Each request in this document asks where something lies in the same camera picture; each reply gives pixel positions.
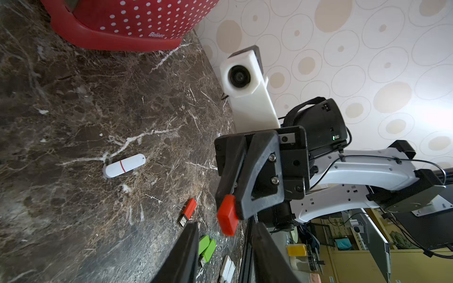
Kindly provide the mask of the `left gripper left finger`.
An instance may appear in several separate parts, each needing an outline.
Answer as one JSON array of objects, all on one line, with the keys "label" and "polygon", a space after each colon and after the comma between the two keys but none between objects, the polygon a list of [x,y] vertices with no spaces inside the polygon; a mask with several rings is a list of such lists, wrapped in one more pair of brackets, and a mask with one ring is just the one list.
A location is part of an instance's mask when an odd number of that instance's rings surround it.
[{"label": "left gripper left finger", "polygon": [[198,223],[189,222],[152,283],[194,283],[198,266],[198,249]]}]

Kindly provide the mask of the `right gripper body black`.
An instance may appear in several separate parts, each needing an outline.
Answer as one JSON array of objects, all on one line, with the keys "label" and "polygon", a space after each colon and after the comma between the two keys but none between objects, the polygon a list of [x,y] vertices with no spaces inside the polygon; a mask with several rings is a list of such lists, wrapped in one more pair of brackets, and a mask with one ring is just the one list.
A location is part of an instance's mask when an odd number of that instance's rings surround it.
[{"label": "right gripper body black", "polygon": [[280,129],[254,131],[248,133],[221,136],[214,141],[216,161],[219,174],[230,172],[232,163],[228,159],[236,155],[242,157],[241,163],[235,167],[237,175],[242,170],[248,153],[256,152],[258,147],[252,145],[254,139],[263,142],[267,133],[276,134],[278,146],[274,146],[272,154],[280,156],[281,184],[286,193],[305,193],[310,187],[310,161],[307,147],[306,131],[301,126],[284,127]]}]

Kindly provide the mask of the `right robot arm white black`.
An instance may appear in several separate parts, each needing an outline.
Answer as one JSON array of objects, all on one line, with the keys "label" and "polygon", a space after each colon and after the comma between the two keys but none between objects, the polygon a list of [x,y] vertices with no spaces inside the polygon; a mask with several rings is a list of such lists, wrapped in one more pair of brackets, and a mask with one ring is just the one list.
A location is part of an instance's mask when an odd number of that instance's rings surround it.
[{"label": "right robot arm white black", "polygon": [[332,99],[316,97],[280,120],[272,107],[235,106],[236,134],[215,140],[222,232],[253,216],[277,229],[351,209],[415,212],[448,183],[445,170],[415,167],[405,140],[349,150],[352,134]]}]

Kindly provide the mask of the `white usb drive red end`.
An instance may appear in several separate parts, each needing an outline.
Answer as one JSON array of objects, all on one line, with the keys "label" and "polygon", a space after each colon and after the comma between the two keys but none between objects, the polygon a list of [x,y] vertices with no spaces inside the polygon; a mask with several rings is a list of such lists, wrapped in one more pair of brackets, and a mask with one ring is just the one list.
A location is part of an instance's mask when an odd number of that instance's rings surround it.
[{"label": "white usb drive red end", "polygon": [[146,157],[143,154],[136,154],[126,159],[114,162],[103,169],[106,178],[115,178],[127,172],[133,171],[146,163]]}]

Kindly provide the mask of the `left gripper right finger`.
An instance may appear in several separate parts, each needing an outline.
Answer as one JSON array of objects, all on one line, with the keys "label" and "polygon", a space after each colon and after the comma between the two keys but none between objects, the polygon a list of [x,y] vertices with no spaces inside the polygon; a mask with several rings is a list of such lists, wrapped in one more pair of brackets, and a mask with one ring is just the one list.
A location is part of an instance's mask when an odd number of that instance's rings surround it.
[{"label": "left gripper right finger", "polygon": [[252,250],[257,283],[300,282],[263,223],[252,228]]}]

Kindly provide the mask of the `small red usb cap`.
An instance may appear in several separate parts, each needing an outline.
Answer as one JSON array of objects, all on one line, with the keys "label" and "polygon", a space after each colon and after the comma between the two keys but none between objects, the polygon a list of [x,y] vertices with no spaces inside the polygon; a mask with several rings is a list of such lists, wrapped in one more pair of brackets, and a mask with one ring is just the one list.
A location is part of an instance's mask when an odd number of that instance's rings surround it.
[{"label": "small red usb cap", "polygon": [[239,218],[235,209],[235,196],[226,195],[217,213],[217,219],[222,233],[233,237],[237,230]]}]

